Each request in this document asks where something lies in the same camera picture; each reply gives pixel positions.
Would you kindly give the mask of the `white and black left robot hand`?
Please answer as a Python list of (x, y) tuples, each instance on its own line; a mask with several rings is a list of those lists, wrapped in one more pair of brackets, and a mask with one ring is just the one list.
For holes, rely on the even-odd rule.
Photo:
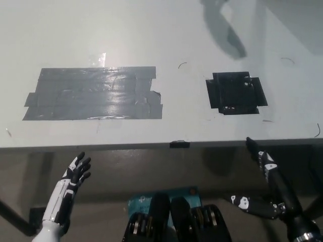
[(77, 155), (57, 182), (44, 212), (43, 221), (54, 222), (60, 226), (69, 222), (75, 196), (91, 175), (91, 158), (84, 156), (84, 152)]

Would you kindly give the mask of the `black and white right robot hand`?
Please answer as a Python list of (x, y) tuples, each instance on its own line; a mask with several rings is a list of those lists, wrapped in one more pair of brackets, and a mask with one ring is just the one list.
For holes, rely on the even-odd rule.
[(229, 201), (240, 210), (260, 218), (285, 221), (301, 216), (302, 206), (279, 164), (250, 137), (246, 138), (246, 147), (267, 182), (270, 200), (267, 202), (246, 195), (231, 195)]

